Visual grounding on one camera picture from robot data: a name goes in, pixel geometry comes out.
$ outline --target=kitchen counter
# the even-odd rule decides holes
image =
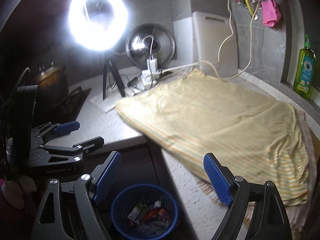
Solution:
[[[140,70],[136,67],[123,69],[119,72],[126,74],[130,79],[140,74]],[[265,93],[262,89],[240,77],[233,79],[232,83],[239,83],[259,93]],[[71,147],[75,143],[101,136],[104,138],[105,145],[95,152],[98,154],[114,150],[117,147],[133,147],[147,142],[143,134],[130,128],[115,109],[105,114],[90,102],[93,97],[102,93],[102,76],[83,81],[69,89],[72,90],[78,86],[83,89],[92,88],[77,118],[81,125],[80,129],[70,135],[49,141],[49,145]],[[210,240],[220,225],[227,208],[222,204],[214,203],[201,190],[196,182],[196,177],[182,163],[165,150],[162,150],[162,155],[198,239]],[[247,228],[242,225],[238,239],[244,239],[246,231]]]

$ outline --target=green bottle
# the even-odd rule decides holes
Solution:
[[[293,89],[303,98],[311,98],[312,79],[315,72],[316,56],[310,48],[310,37],[306,35],[306,41],[303,49],[300,49],[298,68],[294,80]]]

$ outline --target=striped cloth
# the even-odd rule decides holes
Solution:
[[[195,69],[116,109],[207,182],[203,158],[212,152],[248,182],[273,181],[285,205],[307,200],[308,155],[292,105]]]

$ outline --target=pot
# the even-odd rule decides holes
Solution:
[[[43,71],[31,80],[32,85],[38,85],[35,112],[41,113],[55,109],[69,93],[65,66],[53,66]]]
[[[134,29],[127,39],[127,56],[135,66],[146,69],[147,59],[150,56],[152,39],[146,39],[143,48],[135,49],[134,46],[137,43],[141,43],[143,38],[148,35],[154,37],[152,55],[157,58],[158,66],[161,68],[173,58],[176,51],[174,37],[161,25],[143,24]]]

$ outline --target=blue trash bin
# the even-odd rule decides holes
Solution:
[[[161,236],[157,234],[146,235],[137,231],[135,226],[130,224],[128,215],[135,205],[144,199],[148,203],[155,203],[160,200],[163,207],[171,217],[169,229]],[[111,220],[116,230],[131,240],[159,240],[168,235],[174,228],[178,219],[178,206],[174,198],[164,189],[150,184],[139,184],[131,186],[119,193],[112,202]]]

